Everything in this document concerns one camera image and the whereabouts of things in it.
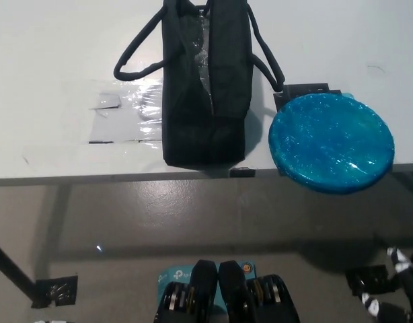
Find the robot right hand white black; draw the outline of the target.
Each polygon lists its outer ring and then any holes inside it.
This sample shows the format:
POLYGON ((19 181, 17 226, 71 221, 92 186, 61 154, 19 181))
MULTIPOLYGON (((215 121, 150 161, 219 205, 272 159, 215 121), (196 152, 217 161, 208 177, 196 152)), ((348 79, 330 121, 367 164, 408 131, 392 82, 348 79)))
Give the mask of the robot right hand white black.
POLYGON ((359 293, 359 297, 375 322, 413 322, 413 262, 396 247, 388 248, 387 255, 394 266, 398 282, 410 302, 411 310, 379 301, 364 290, 359 293))

